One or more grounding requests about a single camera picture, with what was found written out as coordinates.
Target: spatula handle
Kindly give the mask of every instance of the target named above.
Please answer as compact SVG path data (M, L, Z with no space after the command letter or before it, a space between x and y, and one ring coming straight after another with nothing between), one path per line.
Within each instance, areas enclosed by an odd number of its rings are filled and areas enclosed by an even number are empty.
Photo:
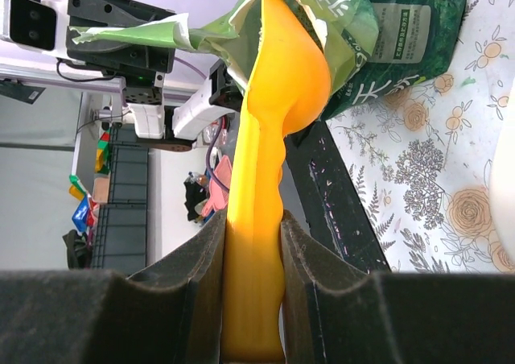
M221 348L229 362L284 361L278 330L285 290L278 183L285 156L282 120L260 125L244 107L225 232Z

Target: orange flower print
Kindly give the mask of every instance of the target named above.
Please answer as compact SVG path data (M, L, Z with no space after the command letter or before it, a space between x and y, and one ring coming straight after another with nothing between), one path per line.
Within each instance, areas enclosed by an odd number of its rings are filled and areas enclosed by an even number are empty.
M447 157L449 156L449 149L451 147L451 141L454 144L458 142L458 132L464 129L464 126L471 128L472 124L464 117L464 112L470 108L472 100L466 104L462 102L459 106L456 106L451 113L451 116L445 121L445 126L449 130L445 135L449 136L449 142L447 143L447 151L445 153L444 164L447 163Z
M426 107L419 102L415 102L404 110L404 125L412 132L416 132L426 125L428 117L429 113Z
M493 59L497 58L502 53L502 46L499 42L506 40L506 38L499 36L500 30L501 26L497 26L492 34L491 40L485 40L483 45L476 42L476 50L480 53L480 57L468 64L465 70L469 70L471 68L472 71L475 72L478 68L486 68Z
M444 94L451 90L454 84L454 77L451 74L442 74L439 77L435 78L435 90Z
M447 217L457 233L467 238L488 236L493 230L488 196L483 189L464 189L452 197Z
M509 260L508 253L500 242L495 242L490 245L490 254L492 256L493 265L498 271L502 273L515 272L515 265Z
M490 256L492 257L493 265L498 271L503 273L515 272L515 265L509 259L506 250L501 244L501 240L494 230L488 236L488 243L490 244Z
M388 106L390 109L397 110L404 106L408 98L410 98L410 94L411 89L404 88L402 90L397 90L394 93L385 95L383 100L385 101L386 106Z
M497 112L497 117L502 121L505 119L503 116L501 110L504 109L506 106L508 106L509 97L503 96L496 98L494 96L490 96L490 99L494 102L493 104L488 104L488 108L495 108Z
M386 189L383 189L382 198L383 198L383 205L385 205L385 207L387 205L392 204L392 197L390 196L391 193L392 193L391 191L386 191Z

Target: black storage bin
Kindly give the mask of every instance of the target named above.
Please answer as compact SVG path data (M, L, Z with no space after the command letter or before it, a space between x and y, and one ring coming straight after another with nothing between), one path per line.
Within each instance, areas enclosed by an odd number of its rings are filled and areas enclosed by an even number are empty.
M134 132L134 125L127 124L121 128L111 127L109 131L109 143L114 145L124 145L127 147L138 147L136 143L136 133Z
M91 268L131 275L146 266L146 205L103 205Z
M148 149L111 147L110 204L146 204L148 194Z

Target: pink object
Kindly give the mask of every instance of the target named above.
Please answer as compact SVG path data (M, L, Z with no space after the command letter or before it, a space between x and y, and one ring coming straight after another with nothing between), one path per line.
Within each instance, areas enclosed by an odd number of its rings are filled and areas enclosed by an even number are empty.
M215 175L225 187L229 188L231 185L231 176L233 175L233 166L231 160L227 155L222 156L220 163L215 168ZM229 202L229 193L224 191L215 180L209 181L209 199L204 208L202 209L202 216L207 217L211 211L218 211L227 207Z

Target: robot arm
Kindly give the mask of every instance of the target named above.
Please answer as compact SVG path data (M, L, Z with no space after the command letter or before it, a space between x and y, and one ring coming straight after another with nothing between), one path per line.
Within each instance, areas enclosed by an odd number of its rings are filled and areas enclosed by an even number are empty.
M58 66L100 71L104 78L99 81L121 78L110 119L122 122L122 116L131 114L141 144L172 150L176 143L191 147L207 125L241 108L242 96L221 62L191 100L171 108L164 105L163 84L173 69L174 49L114 41L75 44L76 32L69 29L99 24L134 27L165 19L175 14L172 11L133 0L0 0L0 10L0 39L54 56Z

